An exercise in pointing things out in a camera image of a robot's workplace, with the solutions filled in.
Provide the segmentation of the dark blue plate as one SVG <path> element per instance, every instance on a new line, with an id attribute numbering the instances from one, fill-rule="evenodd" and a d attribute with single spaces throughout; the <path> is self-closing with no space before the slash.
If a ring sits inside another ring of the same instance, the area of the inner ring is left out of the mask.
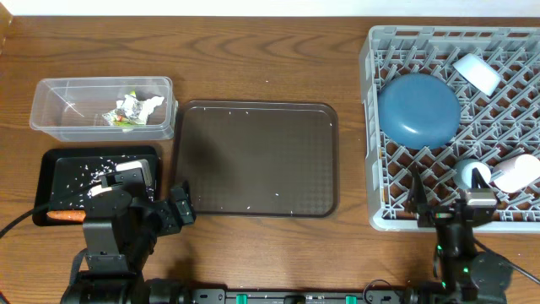
<path id="1" fill-rule="evenodd" d="M 378 94 L 381 131 L 410 149 L 448 144 L 460 124 L 461 107 L 442 80 L 423 73 L 393 79 Z"/>

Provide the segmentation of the orange carrot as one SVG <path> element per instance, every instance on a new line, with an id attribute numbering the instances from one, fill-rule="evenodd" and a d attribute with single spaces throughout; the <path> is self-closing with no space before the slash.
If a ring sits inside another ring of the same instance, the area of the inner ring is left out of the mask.
<path id="1" fill-rule="evenodd" d="M 47 217 L 52 220 L 82 223 L 86 217 L 84 210 L 52 210 Z"/>

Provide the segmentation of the light blue plastic cup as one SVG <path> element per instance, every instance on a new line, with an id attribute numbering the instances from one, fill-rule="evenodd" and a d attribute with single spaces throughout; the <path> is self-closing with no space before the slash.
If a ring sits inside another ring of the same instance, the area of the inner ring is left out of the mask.
<path id="1" fill-rule="evenodd" d="M 452 177 L 453 182 L 459 189 L 469 189 L 472 187 L 474 169 L 479 171 L 486 182 L 491 181 L 492 173 L 486 164 L 475 159 L 460 160 L 453 167 L 456 174 Z"/>

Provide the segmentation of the light blue bowl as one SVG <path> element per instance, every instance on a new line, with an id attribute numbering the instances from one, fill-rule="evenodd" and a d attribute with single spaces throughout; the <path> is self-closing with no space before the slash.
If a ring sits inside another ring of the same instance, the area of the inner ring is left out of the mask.
<path id="1" fill-rule="evenodd" d="M 452 64 L 453 68 L 470 84 L 485 95 L 492 95 L 502 77 L 481 57 L 468 53 Z"/>

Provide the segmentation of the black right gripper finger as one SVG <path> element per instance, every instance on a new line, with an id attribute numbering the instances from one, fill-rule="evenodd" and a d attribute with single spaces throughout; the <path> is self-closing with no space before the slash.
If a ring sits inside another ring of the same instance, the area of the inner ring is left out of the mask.
<path id="1" fill-rule="evenodd" d="M 407 211 L 425 211 L 428 206 L 427 196 L 424 191 L 424 184 L 416 165 L 411 168 L 413 177 L 412 187 L 408 193 Z"/>
<path id="2" fill-rule="evenodd" d="M 472 169 L 471 188 L 472 189 L 488 189 L 489 188 L 489 184 L 483 179 L 483 176 L 480 173 L 478 168 Z"/>

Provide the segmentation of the pile of white rice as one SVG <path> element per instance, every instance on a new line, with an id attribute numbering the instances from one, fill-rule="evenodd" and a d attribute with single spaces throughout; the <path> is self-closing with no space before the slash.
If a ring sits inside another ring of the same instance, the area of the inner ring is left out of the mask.
<path id="1" fill-rule="evenodd" d="M 133 160 L 145 159 L 149 162 L 154 179 L 159 159 L 155 155 L 108 155 L 89 157 L 61 158 L 57 163 L 53 175 L 50 197 L 50 210 L 84 209 L 84 204 L 90 200 L 87 190 L 81 189 L 96 182 L 97 177 L 113 172 L 116 165 Z"/>

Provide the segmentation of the foil snack wrapper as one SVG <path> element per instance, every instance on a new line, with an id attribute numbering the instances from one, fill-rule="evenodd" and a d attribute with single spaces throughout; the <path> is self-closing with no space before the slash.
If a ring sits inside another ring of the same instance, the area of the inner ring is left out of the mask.
<path id="1" fill-rule="evenodd" d="M 102 114 L 106 124 L 113 127 L 146 125 L 154 110 L 164 102 L 164 96 L 153 96 L 147 100 L 139 100 L 136 92 L 124 95 L 123 100 L 116 101 L 116 108 Z"/>

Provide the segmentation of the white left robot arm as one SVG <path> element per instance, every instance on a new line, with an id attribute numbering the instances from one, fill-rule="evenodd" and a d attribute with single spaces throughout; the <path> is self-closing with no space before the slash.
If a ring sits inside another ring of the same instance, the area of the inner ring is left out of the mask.
<path id="1" fill-rule="evenodd" d="M 62 303 L 189 303 L 176 280 L 143 277 L 160 236 L 192 225 L 196 214 L 187 182 L 152 201 L 143 184 L 115 186 L 93 196 L 83 221 L 86 248 L 74 259 Z"/>

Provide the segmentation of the pink plastic cup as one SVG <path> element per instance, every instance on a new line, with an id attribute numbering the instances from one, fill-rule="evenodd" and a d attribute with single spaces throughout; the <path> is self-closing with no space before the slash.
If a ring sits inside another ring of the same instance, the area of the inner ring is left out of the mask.
<path id="1" fill-rule="evenodd" d="M 524 154 L 500 162 L 495 168 L 494 185 L 505 193 L 516 193 L 539 178 L 539 159 Z"/>

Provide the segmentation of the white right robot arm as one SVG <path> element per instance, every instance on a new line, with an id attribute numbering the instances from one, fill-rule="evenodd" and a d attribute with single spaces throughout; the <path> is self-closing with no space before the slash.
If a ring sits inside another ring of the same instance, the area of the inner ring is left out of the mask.
<path id="1" fill-rule="evenodd" d="M 505 290 L 512 268 L 503 258 L 480 252 L 475 227 L 492 221 L 500 204 L 493 189 L 478 170 L 472 171 L 472 187 L 450 204 L 431 205 L 416 167 L 411 170 L 412 188 L 406 211 L 416 214 L 419 228 L 434 228 L 437 242 L 433 257 L 434 276 L 440 282 L 408 287 L 404 303 L 505 303 Z"/>

